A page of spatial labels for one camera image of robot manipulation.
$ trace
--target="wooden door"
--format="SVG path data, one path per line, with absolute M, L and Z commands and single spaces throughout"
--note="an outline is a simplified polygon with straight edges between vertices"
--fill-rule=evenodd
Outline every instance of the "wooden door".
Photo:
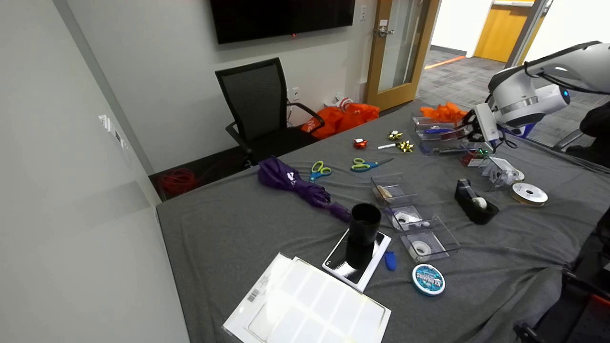
M 418 93 L 441 0 L 380 0 L 367 100 L 382 108 Z
M 531 13 L 533 5 L 494 3 L 479 37 L 475 54 L 508 62 Z

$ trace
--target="small toy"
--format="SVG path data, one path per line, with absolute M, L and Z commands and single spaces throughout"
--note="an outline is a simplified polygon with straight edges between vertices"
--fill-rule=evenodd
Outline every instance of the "small toy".
M 388 133 L 388 138 L 399 142 L 399 140 L 403 140 L 403 131 L 393 129 Z
M 367 148 L 367 140 L 365 138 L 355 138 L 353 146 L 359 148 L 359 150 L 365 150 Z
M 399 146 L 399 150 L 403 150 L 403 152 L 414 152 L 412 140 L 401 140 L 397 146 Z

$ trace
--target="tv screen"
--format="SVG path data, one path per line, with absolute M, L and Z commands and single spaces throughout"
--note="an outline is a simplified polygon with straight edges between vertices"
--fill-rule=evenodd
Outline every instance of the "tv screen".
M 355 0 L 210 0 L 220 43 L 351 26 Z

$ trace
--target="round blue lid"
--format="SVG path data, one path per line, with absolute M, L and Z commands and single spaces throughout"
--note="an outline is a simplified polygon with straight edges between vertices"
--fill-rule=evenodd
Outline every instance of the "round blue lid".
M 428 295 L 439 295 L 445 291 L 445 276 L 433 264 L 416 264 L 412 270 L 416 287 Z

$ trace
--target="white wall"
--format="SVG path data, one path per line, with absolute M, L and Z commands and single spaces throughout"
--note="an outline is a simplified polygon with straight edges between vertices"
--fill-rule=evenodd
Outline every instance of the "white wall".
M 603 39 L 610 41 L 609 0 L 555 0 L 527 60 L 565 49 L 575 43 Z
M 188 340 L 151 182 L 58 9 L 0 7 L 0 340 Z
M 161 171 L 235 146 L 214 70 L 279 54 L 289 87 L 321 106 L 361 96 L 376 0 L 357 0 L 355 26 L 218 45 L 207 0 L 69 0 L 119 102 Z
M 493 0 L 443 0 L 433 45 L 462 49 L 472 56 L 491 7 Z

